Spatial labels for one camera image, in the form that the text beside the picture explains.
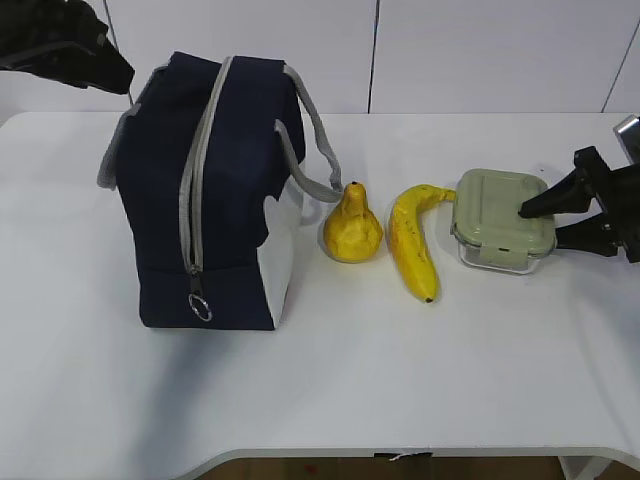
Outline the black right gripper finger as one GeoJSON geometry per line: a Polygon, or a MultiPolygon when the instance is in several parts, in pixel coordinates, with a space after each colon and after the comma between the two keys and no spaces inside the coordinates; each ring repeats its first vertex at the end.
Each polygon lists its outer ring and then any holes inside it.
{"type": "Polygon", "coordinates": [[[522,218],[539,218],[564,213],[585,213],[610,169],[595,146],[574,153],[574,169],[550,189],[525,201],[522,218]]]}
{"type": "Polygon", "coordinates": [[[605,213],[555,230],[556,248],[616,256],[621,242],[605,213]]]}

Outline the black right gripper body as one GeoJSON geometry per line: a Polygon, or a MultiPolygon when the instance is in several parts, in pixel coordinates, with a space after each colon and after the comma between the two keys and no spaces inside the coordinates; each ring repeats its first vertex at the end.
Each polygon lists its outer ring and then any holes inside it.
{"type": "Polygon", "coordinates": [[[612,170],[604,163],[592,178],[602,212],[596,216],[596,253],[605,257],[625,250],[630,263],[639,262],[639,165],[612,170]]]}

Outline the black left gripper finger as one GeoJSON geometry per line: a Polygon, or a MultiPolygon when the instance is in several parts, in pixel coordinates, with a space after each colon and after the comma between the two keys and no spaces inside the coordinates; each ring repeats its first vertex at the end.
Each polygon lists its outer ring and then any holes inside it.
{"type": "Polygon", "coordinates": [[[135,70],[109,39],[89,53],[77,48],[60,52],[61,82],[76,88],[96,88],[112,94],[127,94],[135,70]]]}

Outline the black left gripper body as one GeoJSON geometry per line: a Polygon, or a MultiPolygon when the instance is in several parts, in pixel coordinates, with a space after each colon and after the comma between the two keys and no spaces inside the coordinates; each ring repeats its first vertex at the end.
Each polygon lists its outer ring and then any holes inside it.
{"type": "Polygon", "coordinates": [[[85,1],[3,1],[1,69],[87,83],[107,32],[85,1]]]}

